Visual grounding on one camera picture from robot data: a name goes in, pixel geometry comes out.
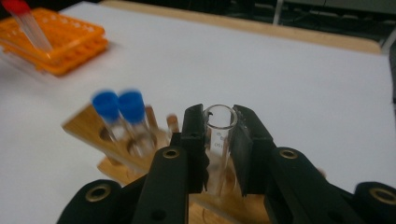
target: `clear plastic tube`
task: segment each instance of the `clear plastic tube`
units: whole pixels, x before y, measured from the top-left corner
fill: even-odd
[[[145,104],[140,91],[126,91],[121,94],[119,109],[132,137],[129,153],[141,158],[152,154],[155,151],[155,144],[145,120]]]
[[[2,0],[2,4],[5,9],[11,13],[36,49],[45,52],[52,51],[50,42],[41,30],[26,2],[22,0]]]
[[[114,91],[100,91],[92,97],[92,105],[102,118],[107,136],[114,143],[126,138],[127,132],[118,109],[118,96]]]

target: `red cap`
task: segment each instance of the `red cap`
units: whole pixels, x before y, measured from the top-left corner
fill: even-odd
[[[1,0],[3,7],[9,12],[16,15],[29,12],[30,8],[23,0]]]

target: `white table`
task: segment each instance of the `white table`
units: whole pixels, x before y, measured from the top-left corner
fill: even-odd
[[[54,223],[106,178],[103,155],[61,128],[103,88],[138,88],[162,127],[191,105],[247,106],[332,184],[396,188],[387,57],[87,3],[64,14],[103,25],[109,49],[63,78],[0,54],[0,223]]]

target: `screw hole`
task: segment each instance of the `screw hole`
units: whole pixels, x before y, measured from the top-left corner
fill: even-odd
[[[166,150],[166,151],[163,153],[163,156],[164,156],[166,159],[174,159],[174,158],[178,157],[178,155],[179,155],[179,152],[178,152],[178,150],[176,150],[176,149],[168,149],[168,150]]]
[[[286,159],[297,159],[298,155],[294,151],[288,150],[288,149],[282,149],[279,151],[280,156]]]
[[[396,205],[396,194],[381,188],[370,189],[370,194],[381,203]]]
[[[101,184],[88,190],[85,199],[90,203],[96,203],[105,199],[110,192],[111,187],[108,184]]]

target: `test tube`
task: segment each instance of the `test tube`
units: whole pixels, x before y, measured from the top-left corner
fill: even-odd
[[[205,153],[209,158],[206,170],[209,179],[206,192],[215,196],[233,190],[235,174],[228,168],[229,143],[237,122],[235,111],[227,105],[212,105],[204,111],[206,121]]]
[[[92,97],[92,105],[102,118],[111,141],[118,143],[127,137],[118,107],[118,96],[114,91],[99,91]]]
[[[133,144],[129,153],[136,157],[147,157],[155,151],[155,144],[145,120],[145,104],[140,91],[126,91],[119,97],[119,109],[126,122],[126,129]]]
[[[50,52],[52,46],[44,35],[29,6],[23,0],[2,0],[4,8],[12,15],[36,49]]]

